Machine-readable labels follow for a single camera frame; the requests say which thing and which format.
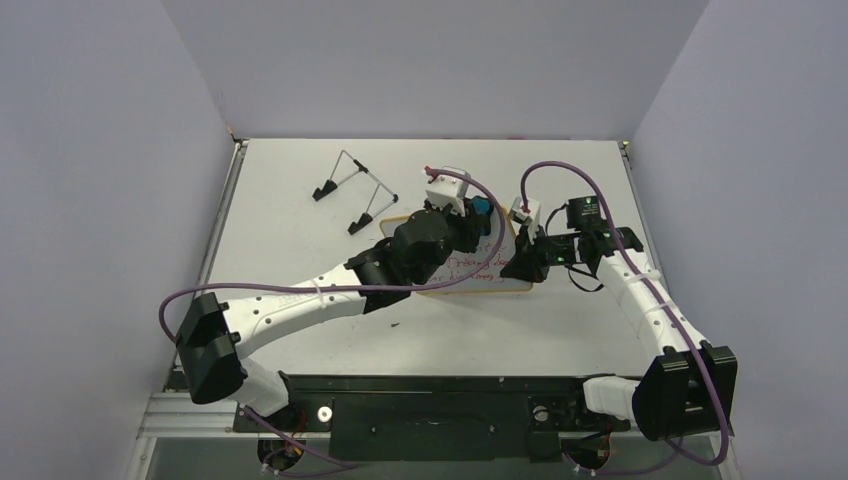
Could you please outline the yellow framed whiteboard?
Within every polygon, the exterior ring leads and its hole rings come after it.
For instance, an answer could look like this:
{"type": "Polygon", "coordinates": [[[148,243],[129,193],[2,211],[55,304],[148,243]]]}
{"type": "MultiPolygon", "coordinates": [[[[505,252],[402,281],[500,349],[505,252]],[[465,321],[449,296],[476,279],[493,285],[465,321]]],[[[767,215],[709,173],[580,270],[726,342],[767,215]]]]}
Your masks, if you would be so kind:
{"type": "Polygon", "coordinates": [[[504,279],[499,273],[515,252],[516,233],[503,224],[503,212],[494,206],[491,234],[477,251],[461,253],[448,245],[443,212],[424,207],[405,217],[382,220],[384,235],[377,246],[390,255],[390,264],[414,285],[425,285],[422,295],[524,292],[529,282],[504,279]]]}

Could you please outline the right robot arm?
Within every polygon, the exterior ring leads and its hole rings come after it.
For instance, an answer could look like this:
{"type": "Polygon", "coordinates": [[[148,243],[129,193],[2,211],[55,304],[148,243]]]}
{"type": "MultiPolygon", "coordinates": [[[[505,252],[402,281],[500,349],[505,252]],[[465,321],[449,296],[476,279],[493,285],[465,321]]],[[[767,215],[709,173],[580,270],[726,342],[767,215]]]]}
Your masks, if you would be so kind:
{"type": "Polygon", "coordinates": [[[627,420],[652,441],[729,426],[737,359],[685,320],[634,231],[612,227],[596,196],[566,203],[566,234],[548,234],[540,210],[536,200],[513,201],[508,217],[519,232],[502,277],[541,283],[554,266],[586,266],[624,312],[651,359],[638,380],[613,375],[585,380],[565,398],[566,418],[578,427],[602,415],[627,420]]]}

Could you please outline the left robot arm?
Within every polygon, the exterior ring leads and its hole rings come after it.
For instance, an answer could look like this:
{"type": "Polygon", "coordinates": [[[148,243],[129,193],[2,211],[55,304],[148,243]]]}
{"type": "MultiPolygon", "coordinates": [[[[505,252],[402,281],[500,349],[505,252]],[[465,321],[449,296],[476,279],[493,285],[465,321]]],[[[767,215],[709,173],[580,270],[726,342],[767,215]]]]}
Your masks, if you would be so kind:
{"type": "Polygon", "coordinates": [[[292,292],[221,301],[212,292],[192,300],[175,335],[191,400],[198,405],[234,400],[272,429],[291,427],[298,402],[288,382],[252,360],[285,336],[342,317],[360,316],[411,296],[455,252],[476,252],[490,234],[494,203],[475,196],[464,214],[426,205],[392,236],[292,292]]]}

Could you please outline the blue whiteboard eraser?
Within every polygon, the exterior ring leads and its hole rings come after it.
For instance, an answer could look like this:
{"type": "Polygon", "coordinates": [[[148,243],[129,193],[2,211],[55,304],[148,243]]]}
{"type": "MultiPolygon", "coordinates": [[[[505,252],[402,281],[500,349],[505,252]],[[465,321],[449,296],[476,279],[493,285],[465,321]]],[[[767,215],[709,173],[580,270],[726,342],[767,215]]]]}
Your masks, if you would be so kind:
{"type": "Polygon", "coordinates": [[[475,196],[470,200],[470,210],[473,223],[483,236],[491,233],[491,215],[494,210],[492,202],[485,197],[475,196]]]}

